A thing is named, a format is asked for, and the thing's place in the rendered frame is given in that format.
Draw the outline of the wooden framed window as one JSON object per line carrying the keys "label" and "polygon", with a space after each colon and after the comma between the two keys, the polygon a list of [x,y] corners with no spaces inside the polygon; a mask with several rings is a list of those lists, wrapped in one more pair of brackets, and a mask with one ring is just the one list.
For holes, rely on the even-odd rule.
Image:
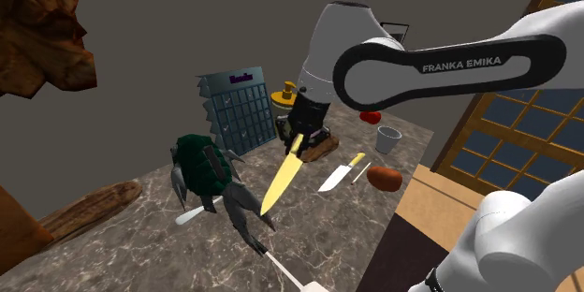
{"label": "wooden framed window", "polygon": [[584,169],[584,86],[476,95],[431,171],[475,192],[537,198]]}

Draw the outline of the yellow blade knife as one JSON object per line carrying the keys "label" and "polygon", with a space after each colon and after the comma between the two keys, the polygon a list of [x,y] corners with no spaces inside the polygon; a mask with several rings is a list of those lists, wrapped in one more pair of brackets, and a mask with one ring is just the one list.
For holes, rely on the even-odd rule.
{"label": "yellow blade knife", "polygon": [[296,174],[299,172],[303,161],[298,158],[299,146],[302,143],[304,136],[298,134],[292,143],[292,147],[284,162],[279,167],[275,174],[269,189],[263,197],[260,214],[266,214],[272,206],[281,197],[287,186],[292,182]]}

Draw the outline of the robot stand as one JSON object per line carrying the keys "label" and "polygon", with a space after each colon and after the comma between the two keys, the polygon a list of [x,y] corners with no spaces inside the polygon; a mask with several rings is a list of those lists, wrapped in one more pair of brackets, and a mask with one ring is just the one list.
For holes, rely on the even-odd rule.
{"label": "robot stand", "polygon": [[395,213],[356,292],[407,292],[447,255],[445,248]]}

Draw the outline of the yellow handled silver knife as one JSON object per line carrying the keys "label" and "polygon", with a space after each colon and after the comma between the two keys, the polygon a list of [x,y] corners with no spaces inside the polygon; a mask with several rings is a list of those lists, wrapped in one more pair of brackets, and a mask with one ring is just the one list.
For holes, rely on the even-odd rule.
{"label": "yellow handled silver knife", "polygon": [[346,165],[339,165],[319,187],[319,192],[327,192],[332,190],[346,174],[365,156],[365,153],[358,153],[350,163]]}

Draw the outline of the dark green spiked creature figure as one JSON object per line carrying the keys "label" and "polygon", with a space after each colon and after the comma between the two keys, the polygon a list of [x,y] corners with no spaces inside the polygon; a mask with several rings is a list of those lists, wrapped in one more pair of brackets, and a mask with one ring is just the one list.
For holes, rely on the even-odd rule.
{"label": "dark green spiked creature figure", "polygon": [[173,168],[171,185],[181,203],[189,192],[197,195],[205,212],[215,213],[213,201],[221,197],[228,217],[243,240],[259,255],[268,252],[249,231],[246,212],[254,213],[270,229],[275,226],[269,214],[261,212],[261,203],[245,186],[234,160],[241,158],[231,150],[219,148],[210,137],[188,134],[179,137],[170,148]]}

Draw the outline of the brown rock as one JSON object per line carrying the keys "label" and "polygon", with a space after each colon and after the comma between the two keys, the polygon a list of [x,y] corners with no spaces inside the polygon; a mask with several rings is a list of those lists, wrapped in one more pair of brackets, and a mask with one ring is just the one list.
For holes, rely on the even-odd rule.
{"label": "brown rock", "polygon": [[78,2],[0,0],[0,96],[32,98],[47,82],[72,92],[97,86]]}

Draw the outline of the grey cup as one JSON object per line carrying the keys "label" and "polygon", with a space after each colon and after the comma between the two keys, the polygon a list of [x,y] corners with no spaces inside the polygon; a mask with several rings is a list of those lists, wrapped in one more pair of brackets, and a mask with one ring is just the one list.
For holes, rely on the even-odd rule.
{"label": "grey cup", "polygon": [[382,154],[389,154],[401,140],[402,133],[390,126],[377,127],[375,150]]}

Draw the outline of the brown wooden log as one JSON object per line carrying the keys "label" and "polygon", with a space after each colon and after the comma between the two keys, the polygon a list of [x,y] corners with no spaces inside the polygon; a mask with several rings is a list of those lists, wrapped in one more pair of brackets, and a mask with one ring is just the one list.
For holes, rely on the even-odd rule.
{"label": "brown wooden log", "polygon": [[100,187],[42,218],[39,223],[53,236],[53,241],[42,252],[109,220],[133,203],[141,192],[142,186],[136,181],[117,182]]}

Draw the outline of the yellow soap dispenser bottle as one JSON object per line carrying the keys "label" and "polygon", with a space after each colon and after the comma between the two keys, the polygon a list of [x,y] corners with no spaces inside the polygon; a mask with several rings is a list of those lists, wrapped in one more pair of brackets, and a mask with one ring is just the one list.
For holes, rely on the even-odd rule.
{"label": "yellow soap dispenser bottle", "polygon": [[294,82],[287,80],[282,91],[270,95],[273,117],[285,116],[292,110],[297,98],[296,88]]}

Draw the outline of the blue calendar board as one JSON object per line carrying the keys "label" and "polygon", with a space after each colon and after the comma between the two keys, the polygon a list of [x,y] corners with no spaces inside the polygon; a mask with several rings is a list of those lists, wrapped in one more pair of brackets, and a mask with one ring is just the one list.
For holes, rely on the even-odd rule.
{"label": "blue calendar board", "polygon": [[201,75],[198,88],[219,147],[243,155],[277,137],[261,67]]}

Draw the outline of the thin white stick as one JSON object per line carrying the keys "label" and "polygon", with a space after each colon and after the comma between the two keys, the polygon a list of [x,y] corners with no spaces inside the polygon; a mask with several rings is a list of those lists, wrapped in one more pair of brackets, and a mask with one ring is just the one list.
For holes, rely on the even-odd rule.
{"label": "thin white stick", "polygon": [[372,164],[372,162],[369,162],[360,172],[359,174],[355,177],[355,179],[351,182],[351,185],[355,185],[355,183],[357,182],[357,180],[368,170],[368,168],[370,167],[370,165]]}

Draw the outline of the orange-brown block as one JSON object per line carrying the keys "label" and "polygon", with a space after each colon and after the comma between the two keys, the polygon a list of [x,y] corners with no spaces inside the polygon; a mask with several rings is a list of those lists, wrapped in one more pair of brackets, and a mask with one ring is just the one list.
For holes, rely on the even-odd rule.
{"label": "orange-brown block", "polygon": [[0,185],[0,276],[52,241],[51,233]]}

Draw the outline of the white spatula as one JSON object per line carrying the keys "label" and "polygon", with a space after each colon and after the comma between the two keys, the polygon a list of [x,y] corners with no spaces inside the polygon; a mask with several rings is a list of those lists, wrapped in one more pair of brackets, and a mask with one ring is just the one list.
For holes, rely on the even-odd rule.
{"label": "white spatula", "polygon": [[303,285],[282,263],[280,263],[270,252],[265,255],[272,263],[296,286],[299,292],[329,292],[324,286],[316,281]]}

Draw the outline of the red-brown potato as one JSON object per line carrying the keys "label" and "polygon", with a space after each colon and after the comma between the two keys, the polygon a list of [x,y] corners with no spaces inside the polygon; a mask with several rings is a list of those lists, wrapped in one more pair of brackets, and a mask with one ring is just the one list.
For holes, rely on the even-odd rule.
{"label": "red-brown potato", "polygon": [[367,170],[367,180],[373,187],[385,192],[396,192],[402,186],[402,175],[393,168],[371,167]]}

